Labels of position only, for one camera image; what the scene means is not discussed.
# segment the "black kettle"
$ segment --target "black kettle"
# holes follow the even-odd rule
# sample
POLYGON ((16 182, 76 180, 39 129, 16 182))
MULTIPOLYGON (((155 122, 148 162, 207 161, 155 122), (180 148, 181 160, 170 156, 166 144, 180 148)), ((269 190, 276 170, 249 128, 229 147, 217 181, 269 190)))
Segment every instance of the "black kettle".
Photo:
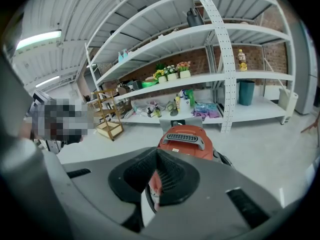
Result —
POLYGON ((186 13, 186 21, 188 22, 190 28, 204 24, 200 13, 194 8, 190 8, 190 10, 186 13))

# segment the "ceiling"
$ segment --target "ceiling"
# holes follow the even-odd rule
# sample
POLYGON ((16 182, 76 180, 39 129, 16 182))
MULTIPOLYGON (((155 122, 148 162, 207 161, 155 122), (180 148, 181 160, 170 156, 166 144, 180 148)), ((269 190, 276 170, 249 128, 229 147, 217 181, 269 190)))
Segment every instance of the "ceiling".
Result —
POLYGON ((85 42, 116 0, 29 0, 24 7, 21 40, 61 30, 61 37, 37 42, 15 51, 12 65, 28 92, 42 85, 43 91, 72 83, 87 63, 85 42))

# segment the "white flower pot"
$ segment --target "white flower pot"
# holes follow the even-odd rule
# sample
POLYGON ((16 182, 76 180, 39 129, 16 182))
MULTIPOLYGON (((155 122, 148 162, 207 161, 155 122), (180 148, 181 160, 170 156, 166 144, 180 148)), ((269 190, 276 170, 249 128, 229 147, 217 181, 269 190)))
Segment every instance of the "white flower pot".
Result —
POLYGON ((166 77, 165 75, 164 75, 164 76, 160 76, 160 77, 158 78, 158 81, 159 81, 159 84, 164 83, 164 82, 167 81, 167 77, 166 77))
POLYGON ((173 74, 168 74, 168 81, 174 81, 177 80, 177 75, 175 73, 173 74))
POLYGON ((189 77, 191 77, 191 74, 190 74, 189 70, 180 72, 180 78, 189 78, 189 77))

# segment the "blue trash can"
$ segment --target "blue trash can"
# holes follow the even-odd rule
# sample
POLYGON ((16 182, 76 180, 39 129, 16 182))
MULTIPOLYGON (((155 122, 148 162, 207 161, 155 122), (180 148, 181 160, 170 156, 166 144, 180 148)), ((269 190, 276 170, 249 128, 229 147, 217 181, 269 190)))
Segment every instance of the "blue trash can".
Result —
POLYGON ((241 80, 239 88, 239 104, 250 106, 254 96, 255 82, 250 80, 241 80))

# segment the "vacuum cleaner handle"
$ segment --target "vacuum cleaner handle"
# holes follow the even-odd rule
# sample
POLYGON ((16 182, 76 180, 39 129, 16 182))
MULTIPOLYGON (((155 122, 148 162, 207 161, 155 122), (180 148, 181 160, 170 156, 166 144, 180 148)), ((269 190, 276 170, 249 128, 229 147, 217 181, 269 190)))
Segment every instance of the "vacuum cleaner handle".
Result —
POLYGON ((205 143, 200 136, 183 134, 183 133, 168 133, 163 138, 163 143, 166 144, 168 141, 186 142, 198 145, 200 150, 205 150, 205 143))

